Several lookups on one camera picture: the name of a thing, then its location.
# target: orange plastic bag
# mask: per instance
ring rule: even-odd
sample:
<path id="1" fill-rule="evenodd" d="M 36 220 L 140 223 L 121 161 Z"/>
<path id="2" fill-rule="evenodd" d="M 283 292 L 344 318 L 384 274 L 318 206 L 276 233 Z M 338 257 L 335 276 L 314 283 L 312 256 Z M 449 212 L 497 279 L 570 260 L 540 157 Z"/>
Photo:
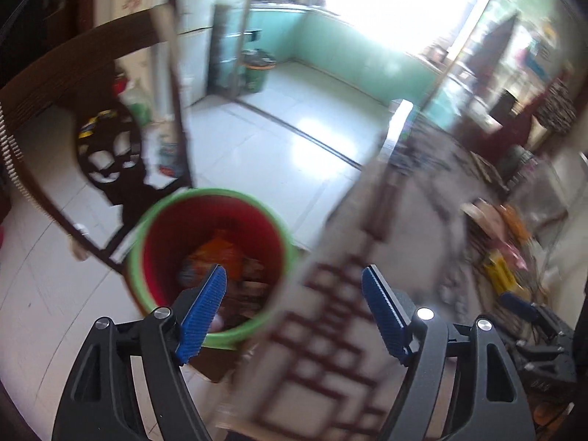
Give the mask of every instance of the orange plastic bag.
<path id="1" fill-rule="evenodd" d="M 211 241 L 202 244 L 189 257 L 196 272 L 196 280 L 200 281 L 207 274 L 211 265 L 218 263 L 226 270 L 229 280 L 238 281 L 243 271 L 243 254 L 236 245 L 224 237 L 226 231 L 217 230 Z"/>
<path id="2" fill-rule="evenodd" d="M 514 207 L 505 204 L 496 208 L 519 243 L 527 242 L 531 238 L 531 234 L 528 232 L 527 227 L 524 226 Z"/>

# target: red bucket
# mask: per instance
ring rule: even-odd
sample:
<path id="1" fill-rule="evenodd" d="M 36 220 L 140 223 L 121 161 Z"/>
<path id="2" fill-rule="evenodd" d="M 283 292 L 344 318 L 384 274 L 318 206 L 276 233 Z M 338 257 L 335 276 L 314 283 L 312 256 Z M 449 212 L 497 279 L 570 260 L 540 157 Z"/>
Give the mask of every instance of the red bucket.
<path id="1" fill-rule="evenodd" d="M 155 204 L 143 216 L 130 253 L 131 289 L 149 313 L 170 306 L 183 287 L 178 284 L 182 261 L 213 238 L 217 229 L 246 257 L 259 260 L 263 282 L 274 286 L 287 273 L 295 249 L 283 224 L 252 197 L 225 189 L 190 189 Z M 233 329 L 207 335 L 204 346 L 230 349 L 254 334 L 264 314 Z"/>

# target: metal screw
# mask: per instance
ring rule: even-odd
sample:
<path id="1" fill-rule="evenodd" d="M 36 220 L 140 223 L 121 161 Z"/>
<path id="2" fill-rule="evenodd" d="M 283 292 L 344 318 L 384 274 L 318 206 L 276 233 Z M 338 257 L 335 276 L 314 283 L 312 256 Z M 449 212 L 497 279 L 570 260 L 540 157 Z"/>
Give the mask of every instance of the metal screw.
<path id="1" fill-rule="evenodd" d="M 492 330 L 492 324 L 488 320 L 484 320 L 483 318 L 480 318 L 478 320 L 477 325 L 478 325 L 478 328 L 480 328 L 480 330 L 484 330 L 484 331 Z"/>
<path id="2" fill-rule="evenodd" d="M 435 314 L 433 313 L 433 310 L 431 310 L 430 308 L 426 308 L 426 307 L 419 308 L 416 311 L 416 314 L 419 316 L 419 318 L 421 320 L 430 320 L 435 316 Z"/>
<path id="3" fill-rule="evenodd" d="M 104 330 L 104 328 L 107 328 L 108 325 L 110 325 L 110 320 L 106 317 L 99 318 L 98 320 L 96 320 L 96 323 L 94 323 L 94 326 L 98 330 Z"/>
<path id="4" fill-rule="evenodd" d="M 154 311 L 154 317 L 157 318 L 158 320 L 164 319 L 169 317 L 170 313 L 172 313 L 172 311 L 167 308 L 167 307 L 159 307 L 156 308 Z"/>

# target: white refrigerator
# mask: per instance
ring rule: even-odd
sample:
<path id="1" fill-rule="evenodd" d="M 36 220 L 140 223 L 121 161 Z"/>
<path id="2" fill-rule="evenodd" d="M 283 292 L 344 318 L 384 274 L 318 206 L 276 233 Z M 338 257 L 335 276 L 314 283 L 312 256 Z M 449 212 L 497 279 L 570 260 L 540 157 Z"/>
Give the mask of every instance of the white refrigerator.
<path id="1" fill-rule="evenodd" d="M 208 60 L 212 33 L 212 19 L 216 0 L 182 0 L 181 23 L 178 28 L 180 45 L 180 85 L 184 107 L 206 95 Z M 104 17 L 108 2 L 110 16 Z M 165 0 L 95 0 L 96 13 L 101 21 L 119 18 L 141 11 Z M 165 44 L 127 55 L 121 61 L 131 78 L 139 78 L 153 96 L 159 112 L 171 113 L 169 78 L 167 75 L 167 48 Z"/>

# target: white tile floor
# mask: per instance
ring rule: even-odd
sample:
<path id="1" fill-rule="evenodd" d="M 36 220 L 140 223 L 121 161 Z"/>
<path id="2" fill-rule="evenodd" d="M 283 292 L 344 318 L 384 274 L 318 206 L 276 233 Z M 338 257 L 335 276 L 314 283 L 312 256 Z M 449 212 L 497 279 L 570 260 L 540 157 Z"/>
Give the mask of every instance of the white tile floor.
<path id="1" fill-rule="evenodd" d="M 390 120 L 387 107 L 371 97 L 293 61 L 269 70 L 265 88 L 242 98 L 360 164 Z"/>
<path id="2" fill-rule="evenodd" d="M 17 135 L 25 160 L 56 204 L 104 244 L 119 209 L 87 183 L 71 147 L 72 119 L 51 107 Z M 193 173 L 199 186 L 228 187 L 270 206 L 295 240 L 311 246 L 333 205 L 359 172 L 329 152 L 265 118 L 208 97 L 186 111 Z M 146 157 L 152 160 L 153 146 Z M 154 184 L 165 178 L 156 175 Z M 74 358 L 92 322 L 140 318 L 120 276 L 90 258 L 77 262 L 56 223 L 15 193 L 0 250 L 0 378 L 26 421 L 45 441 Z M 147 431 L 160 439 L 140 360 L 139 404 Z M 194 370 L 185 377 L 197 405 L 220 389 Z"/>

